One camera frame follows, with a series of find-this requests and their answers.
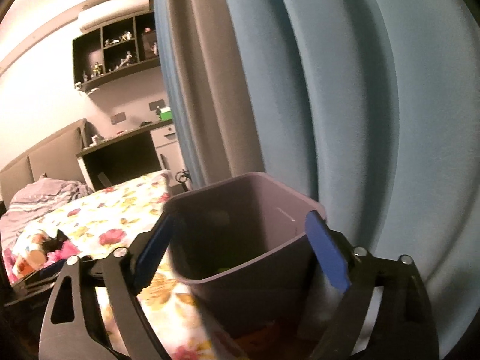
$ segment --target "blue curtain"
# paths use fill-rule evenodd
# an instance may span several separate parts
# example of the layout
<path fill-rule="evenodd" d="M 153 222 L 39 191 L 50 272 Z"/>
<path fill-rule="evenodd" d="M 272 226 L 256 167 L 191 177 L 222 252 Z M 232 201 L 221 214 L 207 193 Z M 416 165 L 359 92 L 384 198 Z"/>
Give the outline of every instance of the blue curtain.
<path fill-rule="evenodd" d="M 185 103 L 183 102 L 175 56 L 172 50 L 168 1 L 154 0 L 154 12 L 163 80 L 169 96 L 169 104 L 172 110 L 183 161 L 190 171 L 193 187 L 203 187 L 205 185 L 205 179 L 203 178 L 198 154 L 193 144 L 190 125 L 186 117 Z"/>
<path fill-rule="evenodd" d="M 227 0 L 268 173 L 379 257 L 409 254 L 445 355 L 480 307 L 480 30 L 463 0 Z M 162 70 L 182 151 L 166 0 Z"/>

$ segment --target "white drawer cabinet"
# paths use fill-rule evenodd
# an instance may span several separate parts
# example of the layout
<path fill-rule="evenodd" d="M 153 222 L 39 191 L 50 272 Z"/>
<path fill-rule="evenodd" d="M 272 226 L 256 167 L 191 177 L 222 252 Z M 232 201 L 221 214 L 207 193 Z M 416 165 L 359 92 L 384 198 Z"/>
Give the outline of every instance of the white drawer cabinet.
<path fill-rule="evenodd" d="M 178 143 L 175 126 L 173 124 L 151 130 L 152 140 L 157 151 L 157 156 L 163 169 L 169 169 L 172 176 L 185 169 L 182 158 L 182 152 Z M 171 185 L 177 185 L 176 180 L 171 181 Z"/>

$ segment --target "air conditioner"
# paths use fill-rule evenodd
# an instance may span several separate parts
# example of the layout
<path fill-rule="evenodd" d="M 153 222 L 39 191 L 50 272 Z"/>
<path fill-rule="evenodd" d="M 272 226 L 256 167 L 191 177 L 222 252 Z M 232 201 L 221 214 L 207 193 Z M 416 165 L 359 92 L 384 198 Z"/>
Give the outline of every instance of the air conditioner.
<path fill-rule="evenodd" d="M 117 21 L 122 17 L 138 15 L 149 10 L 149 0 L 110 0 L 80 12 L 78 26 L 82 33 L 86 33 L 109 21 Z"/>

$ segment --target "purple blanket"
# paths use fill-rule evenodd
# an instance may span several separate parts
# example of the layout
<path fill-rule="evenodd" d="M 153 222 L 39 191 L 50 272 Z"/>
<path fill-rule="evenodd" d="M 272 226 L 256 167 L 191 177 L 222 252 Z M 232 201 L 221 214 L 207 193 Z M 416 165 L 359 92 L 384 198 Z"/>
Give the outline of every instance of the purple blanket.
<path fill-rule="evenodd" d="M 1 246 L 11 249 L 30 221 L 83 196 L 92 190 L 80 181 L 63 181 L 42 177 L 27 185 L 12 198 L 7 213 L 0 218 Z"/>

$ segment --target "blue gripper pad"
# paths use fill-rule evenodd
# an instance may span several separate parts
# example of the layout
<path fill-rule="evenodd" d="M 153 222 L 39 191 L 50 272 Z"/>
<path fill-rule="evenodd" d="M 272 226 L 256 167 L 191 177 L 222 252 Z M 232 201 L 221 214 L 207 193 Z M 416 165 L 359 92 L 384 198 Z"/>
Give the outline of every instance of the blue gripper pad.
<path fill-rule="evenodd" d="M 173 235 L 175 219 L 171 214 L 162 215 L 155 223 L 153 235 L 140 254 L 133 278 L 133 286 L 141 290 L 150 285 Z"/>
<path fill-rule="evenodd" d="M 351 284 L 348 263 L 335 245 L 330 236 L 330 229 L 318 212 L 310 211 L 307 214 L 305 233 L 330 284 L 344 293 Z"/>

